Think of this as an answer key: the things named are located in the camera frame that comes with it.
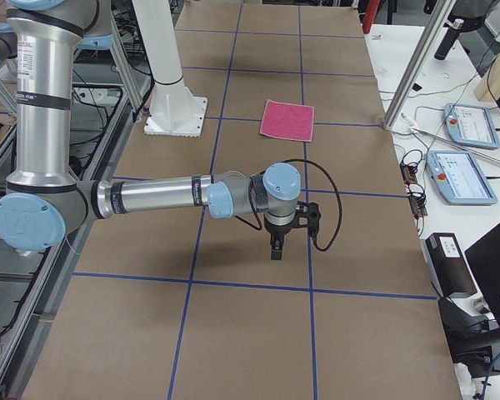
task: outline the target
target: table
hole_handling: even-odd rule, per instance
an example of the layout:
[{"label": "table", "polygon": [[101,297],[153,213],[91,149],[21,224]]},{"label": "table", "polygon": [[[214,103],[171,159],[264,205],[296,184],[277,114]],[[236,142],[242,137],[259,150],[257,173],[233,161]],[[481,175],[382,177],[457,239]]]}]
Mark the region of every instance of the table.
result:
[{"label": "table", "polygon": [[[372,31],[366,36],[368,50],[371,55],[372,65],[378,81],[378,87],[381,91],[382,103],[386,107],[390,103],[393,95],[387,92],[394,92],[396,89],[406,65],[413,53],[418,39],[423,31],[422,27],[405,27],[405,26],[384,26],[375,25]],[[483,105],[485,107],[496,107],[496,103],[480,103],[476,100],[473,89],[480,81],[480,77],[476,73],[476,69],[466,56],[463,48],[459,43],[450,51],[446,60],[438,61],[434,57],[428,57],[422,71],[417,79],[417,84],[422,87],[418,92],[412,92],[410,98],[406,101],[403,113],[410,118],[414,118],[415,111],[419,106],[428,106],[431,108],[443,108],[447,103],[466,103],[471,105]],[[440,91],[448,91],[448,89],[456,88],[451,92],[438,93],[433,95],[425,95],[426,93],[435,93]],[[500,128],[500,111],[499,109],[492,110],[492,117],[496,128]],[[441,111],[433,111],[431,109],[419,108],[417,110],[417,121],[420,128],[424,131],[435,133],[443,123],[443,113]],[[408,132],[408,124],[401,119],[398,119],[393,130],[399,133]],[[443,138],[448,138],[444,132],[444,128],[439,131]],[[428,145],[432,139],[422,137]],[[423,145],[414,137],[393,136],[394,142],[405,148],[406,151],[413,148],[419,148],[426,152]],[[446,150],[453,149],[444,143],[435,142],[432,149]],[[500,159],[500,148],[495,151],[482,150],[495,158]],[[402,154],[397,149],[398,159],[402,158]],[[482,170],[486,175],[500,175],[500,168],[484,162],[480,157],[477,157]],[[419,167],[419,174],[424,171],[424,163]],[[483,234],[488,232],[498,223],[500,223],[500,180],[490,181],[494,192],[497,194],[498,203],[493,206],[448,206],[437,189],[433,185],[431,179],[426,177],[428,174],[419,175],[419,181],[425,183],[427,194],[427,213],[428,216],[424,219],[424,229],[421,239],[425,239],[434,232],[451,232],[455,233],[461,249],[464,251],[474,244]],[[476,315],[473,309],[473,299],[480,297],[480,294],[469,299],[456,299],[459,304],[467,312]],[[500,376],[489,379],[492,383],[487,391],[487,398],[500,399]]]},{"label": "table", "polygon": [[[266,233],[199,208],[98,222],[24,398],[458,399],[357,12],[188,2],[177,41],[202,136],[138,125],[115,178],[307,157],[342,191],[340,237],[320,253],[290,233],[272,262]],[[313,105],[313,141],[259,136],[267,98]],[[325,241],[334,194],[300,171]]]}]

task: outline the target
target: laboratory equipment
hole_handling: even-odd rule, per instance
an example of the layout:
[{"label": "laboratory equipment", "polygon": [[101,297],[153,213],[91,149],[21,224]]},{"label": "laboratory equipment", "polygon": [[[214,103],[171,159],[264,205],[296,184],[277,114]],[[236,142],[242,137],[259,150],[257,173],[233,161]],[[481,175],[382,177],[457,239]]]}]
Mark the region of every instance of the laboratory equipment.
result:
[{"label": "laboratory equipment", "polygon": [[444,121],[450,138],[466,146],[499,148],[497,130],[487,107],[449,103]]},{"label": "laboratory equipment", "polygon": [[[467,364],[477,378],[500,353],[500,223],[465,250],[465,258],[494,319],[471,316],[447,299],[439,308],[453,361]],[[500,359],[492,374],[500,374]]]},{"label": "laboratory equipment", "polygon": [[449,204],[487,205],[498,201],[470,152],[428,152],[426,164],[437,190]]},{"label": "laboratory equipment", "polygon": [[[265,213],[273,259],[281,259],[284,236],[293,228],[307,228],[315,243],[318,205],[298,201],[300,174],[286,163],[252,177],[226,172],[143,182],[77,181],[68,169],[73,52],[86,40],[91,46],[111,47],[110,2],[8,2],[14,6],[7,10],[7,21],[17,34],[19,61],[17,168],[7,177],[7,195],[0,199],[0,238],[6,243],[41,251],[83,224],[114,214],[206,206],[213,218]],[[146,131],[153,125],[177,135],[195,134],[203,117],[183,82],[168,2],[134,6],[150,37],[145,44],[157,89]],[[152,18],[153,9],[157,18]],[[157,35],[158,29],[163,35]],[[205,113],[205,100],[199,102]],[[185,131],[189,121],[192,132]]]}]

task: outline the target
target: black cylinder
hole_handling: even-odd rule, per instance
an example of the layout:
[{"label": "black cylinder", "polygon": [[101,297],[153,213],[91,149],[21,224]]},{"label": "black cylinder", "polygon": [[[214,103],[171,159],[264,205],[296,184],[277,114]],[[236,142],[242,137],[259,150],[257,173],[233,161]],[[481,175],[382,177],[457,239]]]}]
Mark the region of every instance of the black cylinder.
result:
[{"label": "black cylinder", "polygon": [[453,44],[456,42],[456,40],[458,40],[458,38],[459,38],[459,30],[450,27],[447,30],[446,35],[444,35],[441,44],[439,44],[437,51],[435,52],[435,58],[437,60],[444,60],[447,57],[448,52],[452,48]]}]

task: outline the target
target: pink sponge cloth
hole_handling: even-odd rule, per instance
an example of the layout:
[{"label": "pink sponge cloth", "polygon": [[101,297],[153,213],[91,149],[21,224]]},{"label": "pink sponge cloth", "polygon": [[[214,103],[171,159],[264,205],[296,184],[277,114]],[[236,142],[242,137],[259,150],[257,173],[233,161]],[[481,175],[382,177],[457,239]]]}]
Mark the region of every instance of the pink sponge cloth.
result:
[{"label": "pink sponge cloth", "polygon": [[259,133],[276,139],[311,142],[314,108],[267,100]]}]

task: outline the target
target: computer monitor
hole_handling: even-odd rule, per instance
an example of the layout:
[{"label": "computer monitor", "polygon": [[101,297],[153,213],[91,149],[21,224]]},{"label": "computer monitor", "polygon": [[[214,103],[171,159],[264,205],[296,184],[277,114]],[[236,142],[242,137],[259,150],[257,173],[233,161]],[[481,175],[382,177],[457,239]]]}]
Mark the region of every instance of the computer monitor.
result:
[{"label": "computer monitor", "polygon": [[483,298],[500,325],[500,223],[465,251]]},{"label": "computer monitor", "polygon": [[[478,378],[500,353],[500,223],[467,249],[465,257],[495,319],[471,316],[448,298],[439,300],[439,310],[453,361],[465,363]],[[497,373],[500,359],[493,374]]]}]

